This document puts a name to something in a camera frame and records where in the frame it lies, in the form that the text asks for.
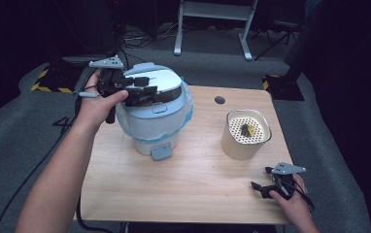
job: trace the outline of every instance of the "wooden table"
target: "wooden table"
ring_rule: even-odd
[[[83,219],[284,224],[271,199],[251,181],[272,184],[264,167],[292,163],[270,95],[264,90],[191,86],[194,115],[180,131],[173,155],[153,161],[115,124],[102,124],[82,191]],[[222,96],[225,103],[215,102]],[[252,159],[237,161],[221,149],[229,111],[254,109],[272,138]]]

